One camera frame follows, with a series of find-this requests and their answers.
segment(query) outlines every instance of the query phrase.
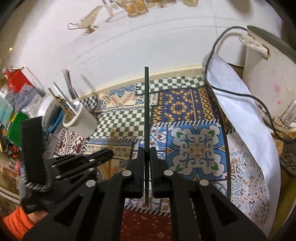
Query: checkered pattern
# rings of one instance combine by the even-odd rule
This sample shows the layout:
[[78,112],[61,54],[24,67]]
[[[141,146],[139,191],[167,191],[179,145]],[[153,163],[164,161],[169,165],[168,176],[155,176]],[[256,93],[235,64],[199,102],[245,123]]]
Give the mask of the checkered pattern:
[[97,116],[97,119],[98,127],[90,138],[109,138],[112,128],[115,129],[114,137],[120,139],[144,136],[144,108],[101,113]]
[[[190,77],[174,77],[168,79],[158,79],[150,81],[149,83],[149,92],[155,93],[162,90],[170,90],[170,89],[181,89],[181,88],[198,88],[203,86],[204,80],[203,76],[199,75],[194,78]],[[142,95],[145,92],[145,83],[137,84],[136,93],[138,95]]]
[[95,95],[95,96],[83,99],[80,102],[83,104],[83,106],[87,110],[90,110],[90,109],[93,109],[93,108],[97,107],[97,105],[98,105],[98,96]]

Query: tiled wall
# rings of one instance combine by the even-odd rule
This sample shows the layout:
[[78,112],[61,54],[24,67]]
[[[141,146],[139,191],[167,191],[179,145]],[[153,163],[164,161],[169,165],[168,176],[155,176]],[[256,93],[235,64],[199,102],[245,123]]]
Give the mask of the tiled wall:
[[[67,29],[98,5],[101,0],[26,0],[0,32],[0,68],[26,65],[44,89],[55,81],[65,91],[62,69],[68,68],[74,88],[84,95],[142,75],[144,66],[155,72],[201,64],[226,27],[251,24],[281,33],[279,16],[264,0],[198,0],[196,7],[177,0],[136,18],[116,10],[109,23],[102,8],[95,32],[84,36],[82,29]],[[245,49],[235,35],[218,53],[244,65]]]

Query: power cord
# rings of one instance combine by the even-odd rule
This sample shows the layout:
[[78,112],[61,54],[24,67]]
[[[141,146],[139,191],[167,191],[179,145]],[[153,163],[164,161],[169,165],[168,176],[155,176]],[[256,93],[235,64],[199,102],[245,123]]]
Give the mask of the power cord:
[[[229,30],[231,30],[231,29],[243,29],[243,30],[247,31],[246,28],[243,28],[243,27],[240,27],[240,26],[233,26],[233,27],[230,27],[230,28],[226,29],[226,30],[225,30],[225,31],[224,31],[224,32],[223,32],[223,33],[217,38],[217,40],[215,41],[215,43],[214,43],[214,45],[213,45],[212,51],[211,51],[211,53],[210,53],[210,55],[209,55],[209,58],[208,58],[208,60],[207,60],[207,62],[206,62],[206,65],[205,65],[205,76],[206,76],[206,77],[207,77],[207,70],[208,70],[208,67],[209,67],[209,64],[210,64],[211,58],[213,57],[213,54],[214,54],[214,51],[215,51],[215,48],[216,48],[218,42],[219,42],[220,39],[224,36],[224,34],[227,33],[227,32],[228,32]],[[268,108],[267,108],[266,105],[265,105],[261,100],[259,100],[257,97],[255,97],[255,96],[253,96],[253,95],[249,95],[249,94],[235,93],[235,92],[232,92],[232,91],[228,91],[228,90],[224,90],[224,89],[217,88],[217,87],[215,87],[215,86],[212,86],[210,83],[208,83],[208,84],[209,84],[209,85],[212,87],[212,89],[214,89],[214,90],[222,91],[222,92],[225,92],[225,93],[228,93],[228,94],[232,94],[232,95],[236,95],[236,96],[249,97],[249,98],[252,98],[252,99],[258,101],[258,102],[263,106],[263,108],[264,108],[265,111],[266,111],[266,114],[267,114],[267,116],[268,116],[268,118],[269,118],[269,122],[270,122],[270,125],[271,125],[271,128],[272,128],[272,131],[274,132],[274,135],[276,136],[276,138],[279,139],[280,141],[283,141],[284,143],[289,143],[289,144],[296,143],[296,139],[294,139],[294,140],[287,140],[287,139],[284,139],[284,138],[282,138],[282,137],[280,137],[280,136],[278,135],[278,133],[276,132],[276,129],[275,129],[275,127],[274,127],[274,124],[273,124],[273,122],[272,122],[271,114],[270,114]]]

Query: silver rivet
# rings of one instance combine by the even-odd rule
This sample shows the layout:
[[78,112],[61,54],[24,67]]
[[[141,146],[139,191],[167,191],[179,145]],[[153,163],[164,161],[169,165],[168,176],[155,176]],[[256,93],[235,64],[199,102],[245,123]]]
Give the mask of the silver rivet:
[[90,187],[93,187],[94,185],[96,184],[96,181],[94,180],[88,180],[86,182],[86,185],[90,188]]
[[171,175],[174,174],[174,172],[173,172],[172,170],[165,170],[163,173],[164,173],[166,176],[171,176]]
[[131,175],[131,171],[125,170],[125,171],[122,172],[122,175],[125,176],[125,177],[128,177],[128,176]]
[[207,186],[207,185],[209,185],[209,181],[206,180],[206,179],[201,179],[201,180],[200,180],[200,185],[202,185],[202,186]]

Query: appliance handle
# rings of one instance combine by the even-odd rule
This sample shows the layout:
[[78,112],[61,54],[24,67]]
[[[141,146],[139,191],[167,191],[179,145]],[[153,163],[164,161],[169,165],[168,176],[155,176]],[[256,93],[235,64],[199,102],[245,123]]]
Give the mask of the appliance handle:
[[268,48],[265,47],[263,44],[259,43],[258,41],[256,41],[251,36],[249,36],[249,35],[241,35],[239,37],[239,40],[243,45],[257,51],[263,58],[268,59],[268,57],[269,57]]

